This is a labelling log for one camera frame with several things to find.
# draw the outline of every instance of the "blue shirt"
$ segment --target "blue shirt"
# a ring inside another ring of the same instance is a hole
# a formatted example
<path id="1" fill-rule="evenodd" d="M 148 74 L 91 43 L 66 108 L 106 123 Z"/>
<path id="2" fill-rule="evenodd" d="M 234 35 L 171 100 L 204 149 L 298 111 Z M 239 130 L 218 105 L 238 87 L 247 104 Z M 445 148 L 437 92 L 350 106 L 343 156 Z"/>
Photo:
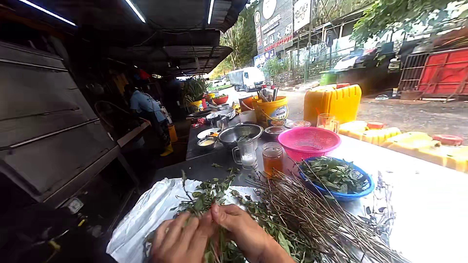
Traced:
<path id="1" fill-rule="evenodd" d="M 142 111 L 154 112 L 158 122 L 166 119 L 159 104 L 151 96 L 141 93 L 139 90 L 134 91 L 130 98 L 130 109 L 136 110 L 138 113 Z"/>

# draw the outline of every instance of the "person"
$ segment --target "person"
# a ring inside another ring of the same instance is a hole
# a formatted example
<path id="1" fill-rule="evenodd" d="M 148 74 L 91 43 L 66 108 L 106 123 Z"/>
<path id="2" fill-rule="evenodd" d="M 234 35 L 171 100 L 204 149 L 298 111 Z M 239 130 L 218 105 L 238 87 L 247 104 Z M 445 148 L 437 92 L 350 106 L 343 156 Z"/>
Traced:
<path id="1" fill-rule="evenodd" d="M 142 93 L 133 85 L 127 84 L 124 87 L 125 96 L 130 97 L 130 109 L 134 114 L 140 115 L 143 119 L 151 122 L 151 126 L 160 137 L 161 144 L 164 146 L 164 152 L 161 156 L 171 154 L 172 149 L 168 120 L 161 111 L 159 104 L 148 94 Z"/>
<path id="2" fill-rule="evenodd" d="M 203 262 L 207 241 L 219 226 L 250 263 L 295 262 L 247 212 L 236 205 L 213 204 L 200 219 L 185 212 L 161 223 L 154 235 L 153 263 Z"/>

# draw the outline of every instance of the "yellow bucket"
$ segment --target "yellow bucket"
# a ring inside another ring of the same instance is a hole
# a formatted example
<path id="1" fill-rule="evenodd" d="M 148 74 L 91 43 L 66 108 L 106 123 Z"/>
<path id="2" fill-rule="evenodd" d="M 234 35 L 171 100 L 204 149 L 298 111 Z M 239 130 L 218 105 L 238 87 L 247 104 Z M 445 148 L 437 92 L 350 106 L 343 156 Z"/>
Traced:
<path id="1" fill-rule="evenodd" d="M 278 96 L 273 102 L 254 102 L 257 122 L 264 128 L 283 125 L 289 115 L 288 100 L 285 96 Z"/>
<path id="2" fill-rule="evenodd" d="M 202 101 L 190 102 L 190 105 L 195 106 L 199 111 L 203 110 Z"/>
<path id="3" fill-rule="evenodd" d="M 207 97 L 208 97 L 208 100 L 212 100 L 214 97 L 216 97 L 216 92 L 208 93 Z"/>

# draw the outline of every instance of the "yellow rubber boot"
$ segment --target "yellow rubber boot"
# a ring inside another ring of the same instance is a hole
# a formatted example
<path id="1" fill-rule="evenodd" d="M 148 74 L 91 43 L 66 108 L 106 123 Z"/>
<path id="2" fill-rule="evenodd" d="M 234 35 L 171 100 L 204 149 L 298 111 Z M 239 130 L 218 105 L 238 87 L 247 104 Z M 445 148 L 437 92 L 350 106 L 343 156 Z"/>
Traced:
<path id="1" fill-rule="evenodd" d="M 171 153 L 173 153 L 174 150 L 172 149 L 172 144 L 169 144 L 165 149 L 164 149 L 164 152 L 160 154 L 160 156 L 166 156 L 166 155 L 169 155 Z"/>

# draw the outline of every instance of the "amber liquid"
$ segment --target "amber liquid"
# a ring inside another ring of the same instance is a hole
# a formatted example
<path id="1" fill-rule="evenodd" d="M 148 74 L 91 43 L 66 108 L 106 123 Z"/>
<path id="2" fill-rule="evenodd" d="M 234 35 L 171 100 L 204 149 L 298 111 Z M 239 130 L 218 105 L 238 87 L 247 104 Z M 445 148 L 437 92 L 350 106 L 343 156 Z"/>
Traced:
<path id="1" fill-rule="evenodd" d="M 265 150 L 263 151 L 262 156 L 263 170 L 265 171 L 265 173 L 270 175 L 270 177 L 273 174 L 273 168 L 280 172 L 283 172 L 283 153 L 280 153 L 279 156 L 272 157 L 270 154 L 268 154 L 268 150 Z"/>

